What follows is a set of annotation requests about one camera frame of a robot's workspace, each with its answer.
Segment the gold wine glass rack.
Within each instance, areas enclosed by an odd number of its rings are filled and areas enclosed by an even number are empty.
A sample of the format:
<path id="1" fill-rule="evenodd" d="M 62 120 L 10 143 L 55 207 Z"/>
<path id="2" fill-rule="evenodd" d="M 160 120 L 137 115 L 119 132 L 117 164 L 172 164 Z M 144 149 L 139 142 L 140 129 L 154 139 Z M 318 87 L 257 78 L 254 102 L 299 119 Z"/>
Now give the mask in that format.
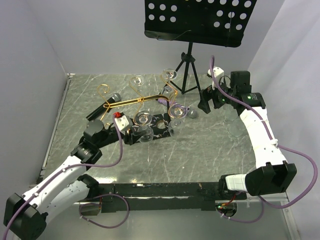
<path id="1" fill-rule="evenodd" d="M 158 100 L 159 98 L 165 99 L 168 102 L 169 101 L 176 101 L 176 98 L 178 96 L 178 90 L 176 87 L 174 87 L 177 92 L 173 92 L 173 93 L 167 93 L 167 94 L 155 94 L 155 95 L 146 95 L 144 92 L 143 93 L 139 93 L 137 92 L 135 89 L 133 89 L 131 86 L 130 88 L 138 95 L 137 98 L 131 99 L 131 100 L 124 100 L 124 101 L 119 101 L 119 102 L 115 102 L 115 103 L 108 103 L 108 100 L 104 97 L 104 94 L 108 93 L 110 90 L 110 87 L 107 84 L 101 84 L 98 86 L 97 88 L 97 92 L 102 92 L 99 95 L 103 98 L 104 103 L 106 102 L 107 105 L 105 105 L 105 111 L 101 114 L 102 116 L 100 117 L 100 120 L 103 120 L 105 118 L 105 115 L 110 112 L 111 109 L 114 108 L 118 108 L 118 107 L 123 107 L 123 106 L 127 106 L 127 105 L 132 105 L 132 104 L 138 104 L 138 109 L 135 113 L 135 115 L 140 112 L 142 110 L 142 107 L 144 105 L 145 102 L 148 101 L 153 101 L 153 100 Z"/>

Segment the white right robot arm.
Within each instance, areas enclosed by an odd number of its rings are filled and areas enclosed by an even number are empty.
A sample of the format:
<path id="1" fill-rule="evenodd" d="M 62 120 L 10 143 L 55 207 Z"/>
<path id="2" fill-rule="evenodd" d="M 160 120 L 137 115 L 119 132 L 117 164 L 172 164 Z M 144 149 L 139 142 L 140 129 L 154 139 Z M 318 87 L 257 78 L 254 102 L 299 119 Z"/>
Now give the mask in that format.
<path id="1" fill-rule="evenodd" d="M 209 70 L 207 76 L 214 77 L 219 85 L 212 84 L 200 91 L 198 108 L 208 114 L 211 111 L 209 101 L 213 102 L 214 109 L 231 105 L 245 126 L 255 156 L 253 171 L 221 176 L 219 196 L 227 200 L 236 191 L 252 196 L 284 193 L 297 174 L 297 168 L 295 164 L 288 163 L 277 146 L 263 96 L 252 92 L 250 72 L 232 71 L 229 85 L 223 79 L 224 71 L 218 67 Z"/>

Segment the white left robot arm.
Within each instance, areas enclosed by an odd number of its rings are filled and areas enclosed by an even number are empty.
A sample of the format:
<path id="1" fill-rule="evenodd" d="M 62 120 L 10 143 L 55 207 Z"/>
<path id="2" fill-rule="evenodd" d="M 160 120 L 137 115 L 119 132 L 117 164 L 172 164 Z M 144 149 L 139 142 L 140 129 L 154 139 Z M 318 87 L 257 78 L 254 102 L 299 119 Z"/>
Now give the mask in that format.
<path id="1" fill-rule="evenodd" d="M 133 125 L 124 117 L 115 117 L 112 123 L 105 127 L 101 120 L 90 121 L 78 145 L 55 171 L 24 194 L 14 193 L 7 199 L 4 240 L 9 232 L 21 240 L 36 240 L 48 223 L 72 204 L 102 198 L 99 182 L 86 172 L 98 167 L 101 148 L 115 142 L 122 147 L 122 139 Z"/>

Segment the black marble rack base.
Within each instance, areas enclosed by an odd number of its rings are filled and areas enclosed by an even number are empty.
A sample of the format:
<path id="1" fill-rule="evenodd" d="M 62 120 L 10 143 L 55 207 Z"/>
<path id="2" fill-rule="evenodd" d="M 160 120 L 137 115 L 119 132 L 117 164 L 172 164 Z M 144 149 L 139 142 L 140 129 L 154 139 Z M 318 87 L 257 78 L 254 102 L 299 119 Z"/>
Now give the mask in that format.
<path id="1" fill-rule="evenodd" d="M 152 121 L 150 123 L 150 126 L 153 129 L 154 135 L 153 135 L 153 140 L 159 140 L 163 138 L 168 138 L 170 137 L 168 125 L 170 123 L 171 118 L 167 113 L 161 113 L 161 114 L 155 114 L 152 115 Z M 139 136 L 137 134 L 137 125 L 133 125 L 129 131 L 128 134 L 133 134 L 134 137 L 134 144 L 139 141 Z"/>

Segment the purple glitter microphone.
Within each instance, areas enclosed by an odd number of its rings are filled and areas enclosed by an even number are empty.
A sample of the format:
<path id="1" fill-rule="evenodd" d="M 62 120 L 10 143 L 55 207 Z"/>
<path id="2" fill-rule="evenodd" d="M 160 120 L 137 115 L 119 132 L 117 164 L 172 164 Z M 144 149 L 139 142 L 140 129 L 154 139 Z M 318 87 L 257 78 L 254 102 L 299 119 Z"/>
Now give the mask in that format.
<path id="1" fill-rule="evenodd" d="M 158 98 L 157 102 L 168 108 L 167 112 L 171 118 L 183 119 L 189 117 L 191 119 L 196 119 L 199 116 L 194 108 L 186 107 L 176 101 L 167 101 L 164 98 Z"/>

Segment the black microphone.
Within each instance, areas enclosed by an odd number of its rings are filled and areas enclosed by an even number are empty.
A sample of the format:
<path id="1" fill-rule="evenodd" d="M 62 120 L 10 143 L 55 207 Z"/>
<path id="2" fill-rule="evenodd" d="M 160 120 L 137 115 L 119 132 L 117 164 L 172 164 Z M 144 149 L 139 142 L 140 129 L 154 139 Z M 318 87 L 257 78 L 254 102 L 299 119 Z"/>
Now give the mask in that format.
<path id="1" fill-rule="evenodd" d="M 122 100 L 121 95 L 119 93 L 114 93 L 107 102 L 109 104 L 117 103 Z M 99 107 L 97 107 L 94 111 L 92 111 L 89 115 L 86 116 L 86 119 L 88 121 L 92 121 L 99 117 L 104 111 L 105 111 L 105 105 L 107 105 L 106 102 L 102 103 Z"/>

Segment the black music stand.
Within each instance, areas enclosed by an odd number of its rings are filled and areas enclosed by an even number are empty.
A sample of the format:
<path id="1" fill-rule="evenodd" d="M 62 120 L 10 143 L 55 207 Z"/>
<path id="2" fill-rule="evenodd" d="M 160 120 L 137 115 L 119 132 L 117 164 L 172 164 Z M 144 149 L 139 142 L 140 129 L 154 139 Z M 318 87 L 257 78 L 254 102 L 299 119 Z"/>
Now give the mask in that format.
<path id="1" fill-rule="evenodd" d="M 144 2 L 146 37 L 188 43 L 179 67 L 185 66 L 184 80 L 178 90 L 185 94 L 189 69 L 195 68 L 193 44 L 226 48 L 241 45 L 253 13 L 254 0 L 146 0 Z"/>

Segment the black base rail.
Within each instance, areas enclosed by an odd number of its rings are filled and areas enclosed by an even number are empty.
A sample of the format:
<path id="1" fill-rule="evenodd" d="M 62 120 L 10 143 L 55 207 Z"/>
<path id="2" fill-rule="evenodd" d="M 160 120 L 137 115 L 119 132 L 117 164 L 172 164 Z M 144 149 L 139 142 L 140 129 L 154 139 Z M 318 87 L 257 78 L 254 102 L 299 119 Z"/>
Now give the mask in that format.
<path id="1" fill-rule="evenodd" d="M 189 210 L 215 211 L 216 204 L 246 200 L 245 193 L 227 188 L 219 182 L 174 183 L 100 183 L 81 203 L 99 203 L 103 213 L 126 211 Z"/>

